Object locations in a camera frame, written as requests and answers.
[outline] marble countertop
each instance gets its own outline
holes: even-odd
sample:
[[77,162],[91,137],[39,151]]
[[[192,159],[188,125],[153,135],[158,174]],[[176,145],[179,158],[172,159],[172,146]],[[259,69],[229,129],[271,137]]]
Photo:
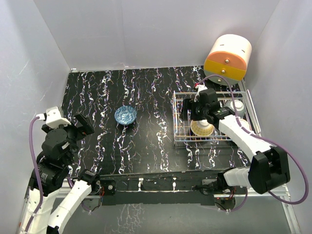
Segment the marble countertop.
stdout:
[[[101,175],[203,170],[246,166],[249,162],[233,143],[173,143],[173,92],[191,92],[205,77],[201,66],[70,73],[62,108],[88,116],[95,133],[81,141],[71,174],[91,169]],[[216,91],[225,86],[208,82]],[[129,105],[136,122],[118,125],[115,110]]]

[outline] gray floor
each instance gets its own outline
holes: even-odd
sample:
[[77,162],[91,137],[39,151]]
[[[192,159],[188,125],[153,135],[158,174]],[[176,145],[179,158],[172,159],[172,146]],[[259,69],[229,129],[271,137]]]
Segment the gray floor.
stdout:
[[282,204],[273,197],[249,197],[230,214],[197,204],[101,206],[92,214],[81,206],[64,234],[290,234]]

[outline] dish rack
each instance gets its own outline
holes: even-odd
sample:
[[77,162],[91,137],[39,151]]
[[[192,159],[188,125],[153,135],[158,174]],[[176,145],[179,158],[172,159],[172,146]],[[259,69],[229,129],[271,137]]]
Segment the dish rack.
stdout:
[[[216,92],[218,101],[220,102],[221,107],[224,104],[232,100],[230,92]],[[257,117],[254,111],[254,105],[252,103],[250,93],[247,90],[246,92],[233,92],[234,98],[240,100],[244,103],[246,108],[246,113],[244,119],[248,121],[252,130],[256,134],[260,134],[260,127],[257,121]],[[174,92],[172,108],[173,108],[173,117],[174,117],[174,146],[185,145],[187,142],[218,142],[218,141],[231,141],[231,139],[221,133],[219,130],[214,129],[214,132],[210,136],[195,136],[191,131],[191,111],[188,110],[188,120],[182,121],[180,119],[180,114],[182,110],[183,99],[185,98],[194,98],[196,92],[184,92],[176,93]]]

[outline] white backdrop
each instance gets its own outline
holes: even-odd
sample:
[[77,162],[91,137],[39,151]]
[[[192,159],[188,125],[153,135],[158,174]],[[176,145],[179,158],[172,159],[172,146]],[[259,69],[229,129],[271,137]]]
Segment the white backdrop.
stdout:
[[[310,0],[281,0],[254,47],[247,75],[264,136],[286,146],[312,181],[312,74]],[[292,201],[304,193],[304,183],[289,159]],[[312,229],[312,196],[293,206],[303,234]]]
[[[32,0],[0,0],[0,32],[0,233],[13,234],[33,170],[29,123],[60,105],[70,69]],[[34,129],[37,154],[41,126]]]
[[203,65],[215,40],[255,44],[279,0],[34,0],[71,68]]

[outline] blue bowl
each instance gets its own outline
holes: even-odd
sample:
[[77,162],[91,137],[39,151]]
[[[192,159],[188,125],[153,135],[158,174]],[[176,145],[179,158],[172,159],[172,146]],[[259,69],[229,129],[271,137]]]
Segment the blue bowl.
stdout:
[[132,124],[137,117],[137,111],[131,106],[122,106],[115,112],[115,120],[121,125]]

